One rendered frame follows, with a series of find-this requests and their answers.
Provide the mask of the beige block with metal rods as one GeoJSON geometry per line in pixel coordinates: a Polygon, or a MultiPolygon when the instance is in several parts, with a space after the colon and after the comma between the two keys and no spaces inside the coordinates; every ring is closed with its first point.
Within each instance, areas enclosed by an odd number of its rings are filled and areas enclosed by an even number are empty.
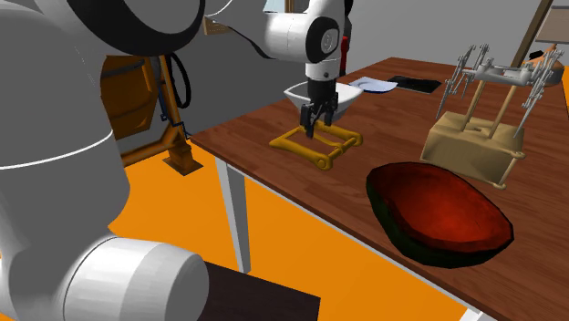
{"type": "Polygon", "coordinates": [[[457,59],[452,76],[445,81],[437,121],[429,130],[419,159],[503,190],[514,165],[525,158],[522,151],[524,123],[543,97],[544,90],[559,83],[563,77],[564,71],[557,63],[564,51],[552,45],[540,57],[532,58],[520,67],[505,67],[486,57],[489,49],[487,44],[471,45],[457,59]],[[471,53],[477,48],[480,52],[473,66],[468,68],[471,53]],[[478,87],[466,113],[443,109],[448,96],[457,94],[460,86],[467,87],[473,82],[477,82],[478,87]],[[482,91],[490,83],[510,87],[493,121],[473,116],[482,91]],[[531,89],[522,103],[525,113],[518,126],[507,125],[502,122],[502,117],[516,90],[523,87],[531,89]]]}

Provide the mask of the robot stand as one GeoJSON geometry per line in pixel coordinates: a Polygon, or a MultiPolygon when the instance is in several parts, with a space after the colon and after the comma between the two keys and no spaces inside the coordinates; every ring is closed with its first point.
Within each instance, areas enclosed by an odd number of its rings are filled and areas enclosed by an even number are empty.
{"type": "Polygon", "coordinates": [[[210,291],[197,321],[317,321],[320,298],[207,263],[210,291]]]}

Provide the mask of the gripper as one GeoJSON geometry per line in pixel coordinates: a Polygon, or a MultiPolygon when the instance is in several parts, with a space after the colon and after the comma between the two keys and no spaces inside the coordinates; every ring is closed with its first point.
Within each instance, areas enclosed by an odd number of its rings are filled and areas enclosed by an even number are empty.
{"type": "Polygon", "coordinates": [[[336,80],[319,81],[309,78],[307,80],[307,94],[310,101],[303,104],[300,109],[300,125],[304,128],[305,135],[312,139],[317,120],[315,104],[325,103],[324,123],[326,126],[330,126],[333,122],[333,117],[338,107],[336,80]]]}

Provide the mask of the yellow frame tool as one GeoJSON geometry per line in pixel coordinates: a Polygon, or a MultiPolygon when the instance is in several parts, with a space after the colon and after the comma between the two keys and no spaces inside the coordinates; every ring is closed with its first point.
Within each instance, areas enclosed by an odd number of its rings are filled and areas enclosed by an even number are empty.
{"type": "Polygon", "coordinates": [[[306,130],[303,126],[299,125],[298,127],[291,129],[283,135],[271,140],[269,142],[269,145],[272,148],[292,152],[293,154],[300,156],[307,161],[310,161],[321,171],[331,170],[333,168],[333,161],[337,157],[345,154],[350,148],[361,146],[363,144],[363,136],[360,133],[343,129],[336,125],[327,126],[323,121],[318,120],[315,124],[315,132],[313,138],[333,148],[330,153],[324,154],[315,150],[311,150],[295,141],[290,140],[291,136],[299,132],[306,133],[306,130]],[[318,131],[341,139],[341,142],[328,140],[325,137],[318,135],[318,131]]]}

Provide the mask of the white bowl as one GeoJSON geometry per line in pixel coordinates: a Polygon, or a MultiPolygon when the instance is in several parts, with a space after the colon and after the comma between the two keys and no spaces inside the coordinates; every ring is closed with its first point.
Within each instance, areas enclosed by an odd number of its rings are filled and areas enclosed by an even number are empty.
{"type": "MultiPolygon", "coordinates": [[[[363,90],[347,84],[336,83],[336,93],[338,94],[338,107],[332,117],[333,122],[344,116],[349,106],[363,93],[363,90]]],[[[286,89],[284,94],[292,101],[298,111],[301,111],[304,104],[310,102],[306,81],[286,89]]]]}

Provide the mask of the red watermelon slice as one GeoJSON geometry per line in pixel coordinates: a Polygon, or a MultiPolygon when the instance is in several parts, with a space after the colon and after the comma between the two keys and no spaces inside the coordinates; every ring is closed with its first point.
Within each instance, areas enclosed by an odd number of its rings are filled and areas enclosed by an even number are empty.
{"type": "Polygon", "coordinates": [[[379,166],[366,178],[372,210],[391,243],[420,264],[483,264],[514,241],[512,223],[482,192],[441,167],[379,166]]]}

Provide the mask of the white and blue plate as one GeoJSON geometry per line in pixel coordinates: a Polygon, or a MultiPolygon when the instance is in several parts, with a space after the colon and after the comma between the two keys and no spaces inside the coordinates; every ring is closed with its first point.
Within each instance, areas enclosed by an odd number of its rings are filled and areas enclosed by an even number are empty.
{"type": "Polygon", "coordinates": [[[386,93],[393,90],[398,83],[362,77],[349,83],[350,86],[360,88],[368,93],[386,93]]]}

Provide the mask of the black tablet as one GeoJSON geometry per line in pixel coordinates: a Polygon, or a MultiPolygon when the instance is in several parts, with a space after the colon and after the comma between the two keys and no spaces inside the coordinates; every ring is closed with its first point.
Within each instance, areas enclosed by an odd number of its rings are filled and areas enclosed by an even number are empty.
{"type": "Polygon", "coordinates": [[[426,94],[431,94],[441,85],[438,80],[409,78],[400,75],[389,78],[388,81],[396,83],[398,88],[426,94]]]}

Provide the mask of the brown wooden table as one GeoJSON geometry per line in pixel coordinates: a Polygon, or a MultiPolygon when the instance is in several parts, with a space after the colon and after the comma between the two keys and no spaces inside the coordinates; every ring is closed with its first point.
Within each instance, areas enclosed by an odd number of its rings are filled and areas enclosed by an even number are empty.
{"type": "Polygon", "coordinates": [[[251,179],[319,217],[420,281],[466,306],[462,318],[482,321],[569,321],[569,119],[564,90],[546,89],[532,114],[515,93],[505,121],[525,123],[525,158],[513,168],[505,190],[479,189],[506,214],[513,243],[485,264],[442,269],[400,254],[376,221],[367,200],[369,171],[389,162],[419,158],[440,102],[439,91],[395,89],[363,94],[340,120],[359,132],[360,147],[321,171],[269,141],[290,130],[298,116],[282,100],[196,133],[192,142],[216,159],[223,187],[251,179]]]}

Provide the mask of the brown wooden post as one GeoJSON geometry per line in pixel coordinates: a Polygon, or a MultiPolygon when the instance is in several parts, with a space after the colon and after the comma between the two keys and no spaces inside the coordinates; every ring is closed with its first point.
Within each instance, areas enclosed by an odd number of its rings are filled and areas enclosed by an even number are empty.
{"type": "Polygon", "coordinates": [[[512,60],[511,66],[512,67],[520,67],[526,58],[526,55],[536,37],[539,28],[541,27],[547,13],[549,12],[552,6],[553,0],[541,0],[540,4],[538,5],[533,18],[525,32],[525,35],[522,39],[521,44],[519,45],[516,54],[512,60]]]}

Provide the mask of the red cylinder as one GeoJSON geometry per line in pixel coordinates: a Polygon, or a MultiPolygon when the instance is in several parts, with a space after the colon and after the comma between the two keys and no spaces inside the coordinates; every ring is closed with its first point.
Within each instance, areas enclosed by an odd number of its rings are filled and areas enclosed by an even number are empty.
{"type": "Polygon", "coordinates": [[[349,37],[343,36],[341,43],[341,60],[340,60],[340,69],[339,69],[340,77],[343,77],[346,74],[348,51],[349,51],[349,37]]]}

